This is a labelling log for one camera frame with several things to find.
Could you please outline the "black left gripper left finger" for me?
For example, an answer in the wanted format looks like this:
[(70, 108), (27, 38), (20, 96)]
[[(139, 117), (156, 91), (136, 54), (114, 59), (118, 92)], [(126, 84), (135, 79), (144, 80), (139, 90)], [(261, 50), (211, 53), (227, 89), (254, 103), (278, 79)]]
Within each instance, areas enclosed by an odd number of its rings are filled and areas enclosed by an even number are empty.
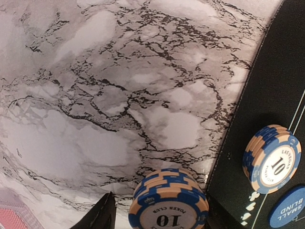
[(71, 229), (114, 229), (116, 202), (112, 192), (106, 193)]

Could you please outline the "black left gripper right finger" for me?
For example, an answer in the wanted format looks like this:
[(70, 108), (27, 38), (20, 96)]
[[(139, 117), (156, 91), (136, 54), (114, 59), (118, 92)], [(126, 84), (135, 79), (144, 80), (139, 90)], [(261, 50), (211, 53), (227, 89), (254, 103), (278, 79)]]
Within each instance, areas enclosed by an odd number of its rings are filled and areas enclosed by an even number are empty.
[(215, 198), (209, 193), (206, 196), (209, 202), (207, 229), (244, 229), (244, 226), (228, 213)]

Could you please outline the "blue small blind button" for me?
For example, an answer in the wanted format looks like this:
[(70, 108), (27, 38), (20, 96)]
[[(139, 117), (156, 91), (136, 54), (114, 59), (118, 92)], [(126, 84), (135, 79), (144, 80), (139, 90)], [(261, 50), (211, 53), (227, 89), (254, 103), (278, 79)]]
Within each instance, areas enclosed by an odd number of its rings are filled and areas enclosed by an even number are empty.
[(305, 187), (297, 186), (282, 196), (269, 213), (268, 222), (272, 228), (290, 223), (305, 207)]

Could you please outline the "small blue ten chip stack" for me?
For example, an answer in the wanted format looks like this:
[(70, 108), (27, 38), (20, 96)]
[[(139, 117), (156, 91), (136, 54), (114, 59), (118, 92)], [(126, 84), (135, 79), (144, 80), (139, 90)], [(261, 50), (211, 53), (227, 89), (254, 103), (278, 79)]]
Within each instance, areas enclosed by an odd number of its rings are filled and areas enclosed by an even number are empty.
[(289, 129), (268, 125), (251, 138), (244, 151), (242, 168), (254, 191), (270, 194), (294, 176), (301, 153), (301, 143)]

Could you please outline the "red playing card deck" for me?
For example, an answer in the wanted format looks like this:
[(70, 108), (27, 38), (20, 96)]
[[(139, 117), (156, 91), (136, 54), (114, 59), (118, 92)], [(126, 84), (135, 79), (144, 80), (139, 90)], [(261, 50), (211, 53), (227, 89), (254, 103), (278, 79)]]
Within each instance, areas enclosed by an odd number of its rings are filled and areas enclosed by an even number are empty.
[(23, 203), (0, 202), (1, 229), (44, 229)]

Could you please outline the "round black poker mat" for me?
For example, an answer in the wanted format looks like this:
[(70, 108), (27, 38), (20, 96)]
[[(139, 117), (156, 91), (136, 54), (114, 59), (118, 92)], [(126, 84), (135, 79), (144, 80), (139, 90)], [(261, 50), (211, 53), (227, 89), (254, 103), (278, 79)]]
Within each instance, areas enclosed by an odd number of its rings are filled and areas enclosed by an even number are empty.
[[(242, 169), (246, 145), (267, 125), (289, 129), (305, 142), (305, 3), (282, 0), (273, 10), (248, 74), (207, 188), (245, 229), (270, 228), (274, 205), (291, 189), (305, 184), (305, 161), (278, 191), (259, 194)], [(284, 229), (302, 229), (305, 208)]]

